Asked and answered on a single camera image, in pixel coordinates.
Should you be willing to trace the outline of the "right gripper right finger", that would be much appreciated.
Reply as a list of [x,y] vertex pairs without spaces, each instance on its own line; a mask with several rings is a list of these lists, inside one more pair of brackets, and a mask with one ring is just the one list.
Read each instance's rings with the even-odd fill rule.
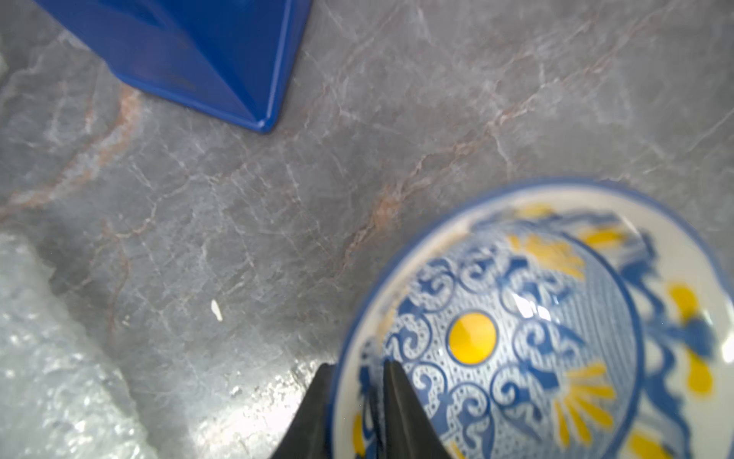
[[383,365],[382,398],[383,458],[450,458],[397,361]]

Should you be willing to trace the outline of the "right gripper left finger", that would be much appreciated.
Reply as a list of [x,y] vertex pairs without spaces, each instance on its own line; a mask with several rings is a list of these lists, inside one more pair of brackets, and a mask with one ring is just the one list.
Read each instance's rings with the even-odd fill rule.
[[326,459],[326,414],[335,366],[323,363],[315,372],[294,419],[271,459]]

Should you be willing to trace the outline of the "blue patterned ceramic bowl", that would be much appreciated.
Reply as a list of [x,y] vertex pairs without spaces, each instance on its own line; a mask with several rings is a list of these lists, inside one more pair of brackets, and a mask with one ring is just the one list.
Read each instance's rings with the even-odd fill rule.
[[680,216],[626,187],[506,187],[383,271],[336,365],[333,458],[386,450],[399,363],[455,458],[729,458],[733,288]]

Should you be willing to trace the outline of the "bubble wrap sheet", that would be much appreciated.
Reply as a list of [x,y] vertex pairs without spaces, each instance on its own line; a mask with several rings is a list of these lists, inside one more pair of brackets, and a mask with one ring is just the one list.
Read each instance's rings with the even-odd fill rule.
[[50,286],[29,239],[1,235],[1,455],[155,458],[120,369]]

